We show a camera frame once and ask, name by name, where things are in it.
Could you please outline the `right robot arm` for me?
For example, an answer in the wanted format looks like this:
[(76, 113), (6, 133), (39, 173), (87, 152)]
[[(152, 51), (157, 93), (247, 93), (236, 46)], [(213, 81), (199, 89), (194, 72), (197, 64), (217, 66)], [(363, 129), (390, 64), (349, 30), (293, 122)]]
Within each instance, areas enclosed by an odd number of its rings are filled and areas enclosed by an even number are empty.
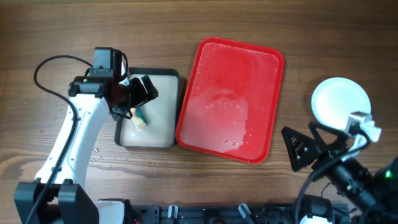
[(358, 122), (349, 125), (347, 133), (315, 122), (308, 127), (312, 137), (287, 126), (281, 131), (293, 171), (307, 166), (313, 170), (298, 194), (293, 222), (310, 214), (304, 201), (308, 186), (327, 177), (361, 211), (353, 217), (356, 223), (397, 223), (397, 160), (371, 174), (353, 157), (371, 144)]

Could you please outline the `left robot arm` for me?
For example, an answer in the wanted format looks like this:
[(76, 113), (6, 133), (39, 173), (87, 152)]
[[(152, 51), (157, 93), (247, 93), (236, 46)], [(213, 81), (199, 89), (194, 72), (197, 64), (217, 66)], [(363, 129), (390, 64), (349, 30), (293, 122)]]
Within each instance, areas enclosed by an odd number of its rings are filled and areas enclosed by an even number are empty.
[(126, 54), (94, 49), (94, 61), (69, 84), (68, 96), (39, 85), (64, 100), (67, 115), (53, 149), (32, 182), (20, 182), (14, 202), (22, 223), (140, 223), (129, 200), (94, 203), (85, 192), (88, 163), (102, 125), (133, 119), (133, 110), (156, 99), (148, 75), (128, 79)]

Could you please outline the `green yellow scrub sponge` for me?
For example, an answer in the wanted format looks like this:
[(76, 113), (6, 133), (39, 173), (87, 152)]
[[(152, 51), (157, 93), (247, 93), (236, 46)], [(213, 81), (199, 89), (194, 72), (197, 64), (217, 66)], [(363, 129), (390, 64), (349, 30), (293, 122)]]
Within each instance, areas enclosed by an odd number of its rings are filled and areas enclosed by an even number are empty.
[(132, 119), (137, 128), (137, 130), (141, 131), (145, 129), (148, 125), (148, 121), (140, 108), (131, 108)]

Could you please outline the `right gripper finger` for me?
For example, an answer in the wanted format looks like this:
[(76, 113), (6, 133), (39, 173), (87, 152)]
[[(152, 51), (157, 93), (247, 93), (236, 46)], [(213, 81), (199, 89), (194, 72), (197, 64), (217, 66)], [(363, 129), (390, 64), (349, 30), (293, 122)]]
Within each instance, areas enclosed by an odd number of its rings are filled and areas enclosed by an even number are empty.
[[(343, 131), (338, 129), (331, 128), (329, 126), (325, 126), (324, 124), (316, 123), (314, 121), (309, 122), (308, 128), (312, 133), (314, 139), (320, 143), (323, 147), (332, 148), (346, 148), (347, 147), (347, 140), (349, 139), (348, 135), (345, 134)], [(321, 137), (319, 130), (322, 130), (328, 134), (331, 134), (336, 137), (336, 139), (331, 144), (326, 144), (326, 142)]]
[(294, 172), (309, 166), (322, 154), (320, 144), (315, 139), (287, 126), (282, 129), (281, 134)]

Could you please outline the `white round plate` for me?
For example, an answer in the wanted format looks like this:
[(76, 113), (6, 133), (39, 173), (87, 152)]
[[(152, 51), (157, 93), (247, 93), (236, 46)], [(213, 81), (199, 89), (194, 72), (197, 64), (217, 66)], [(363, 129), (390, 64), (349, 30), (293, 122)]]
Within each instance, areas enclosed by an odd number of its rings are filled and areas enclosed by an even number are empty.
[(345, 129), (351, 113), (371, 112), (371, 102), (364, 89), (341, 77), (321, 82), (312, 94), (311, 107), (319, 123), (340, 130)]

